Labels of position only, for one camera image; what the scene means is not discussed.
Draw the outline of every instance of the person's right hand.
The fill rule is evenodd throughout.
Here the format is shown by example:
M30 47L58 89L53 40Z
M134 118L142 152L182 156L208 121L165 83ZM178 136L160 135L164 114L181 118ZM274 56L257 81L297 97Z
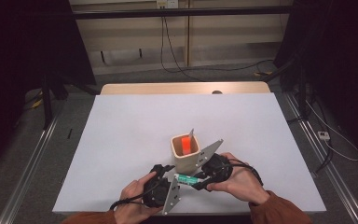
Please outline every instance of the person's right hand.
M222 153L221 156L224 156L229 160L237 160L237 158L228 152ZM232 164L240 164L237 161L230 162ZM209 184L207 189L225 191L241 201L255 204L264 203L269 198L269 194L260 185L255 175L249 169L238 166L234 167L231 177L228 180Z

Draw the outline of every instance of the white table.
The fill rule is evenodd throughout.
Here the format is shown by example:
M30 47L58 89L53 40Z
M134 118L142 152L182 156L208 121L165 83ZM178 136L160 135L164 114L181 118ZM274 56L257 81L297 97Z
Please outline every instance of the white table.
M325 211L276 98L267 92L97 96L53 212L106 211L133 179L155 164L173 164L171 137L192 128L201 148L224 139L217 153L249 162L265 189L305 212ZM180 194L171 216L249 213L246 203L224 192L182 186Z

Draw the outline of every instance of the orange block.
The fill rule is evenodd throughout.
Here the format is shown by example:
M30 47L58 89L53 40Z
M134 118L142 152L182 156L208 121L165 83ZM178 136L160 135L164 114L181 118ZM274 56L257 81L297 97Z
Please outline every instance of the orange block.
M191 141L190 137L182 138L182 150L184 156L191 153L190 141Z

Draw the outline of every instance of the person's left hand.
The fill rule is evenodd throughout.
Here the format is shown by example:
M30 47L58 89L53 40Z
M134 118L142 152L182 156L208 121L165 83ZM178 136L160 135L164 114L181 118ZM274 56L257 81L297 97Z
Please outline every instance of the person's left hand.
M130 184L121 191L120 200L142 194L144 192L144 184L155 175L156 172L152 172L139 180L130 182ZM138 224L162 210L162 207L147 208L142 204L137 204L142 202L142 198L134 200L133 202L135 203L124 203L117 207L115 211L117 224Z

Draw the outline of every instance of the gray carpet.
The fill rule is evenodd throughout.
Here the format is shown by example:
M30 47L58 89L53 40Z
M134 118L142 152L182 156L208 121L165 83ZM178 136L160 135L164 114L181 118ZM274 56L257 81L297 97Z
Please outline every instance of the gray carpet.
M244 67L248 64L210 66L211 68L235 68ZM271 62L258 65L261 71L271 71L274 66ZM186 71L186 74L204 81L255 81L259 77L253 75L257 67L248 69L224 72L211 70ZM194 79L185 77L181 73L168 73L163 70L146 71L128 74L115 74L112 76L97 76L97 89L106 83L133 83L133 82L179 82L194 81ZM289 107L278 84L278 80L269 83L272 91L275 92L277 100L282 108L282 112L287 119L292 119L294 114ZM87 117L92 108L94 97L87 95L74 87L67 87L70 92L66 100L62 115L48 147L37 167L34 178L23 198L21 207L13 223L60 223L64 216L56 215L51 212L57 196L60 192L62 181L69 169L71 160L76 151L77 144L85 127ZM32 97L35 91L27 94L27 98ZM53 106L58 102L52 100ZM328 116L329 123L337 128L332 116ZM7 146L7 150L0 158L0 215L4 209L7 200L19 178L27 161L31 157L34 147L39 140L43 128L43 106L37 109L26 110L19 120L19 125L14 133L12 140ZM318 127L316 118L310 117L312 127ZM320 164L310 143L303 134L297 122L290 125L291 131L296 139L300 151L304 157L310 171L314 171ZM333 144L336 148L348 150L351 153L351 147L337 136L332 136ZM338 168L345 182L351 189L355 198L358 200L358 162L346 161L339 156L335 156L333 163ZM320 172L319 177L314 179L315 184L320 191L327 212L310 215L314 223L353 223L345 206L338 197L329 178L324 172ZM231 223L247 223L248 217L216 217L219 220ZM200 223L211 221L209 217L181 217L177 219L158 219L154 218L147 223Z

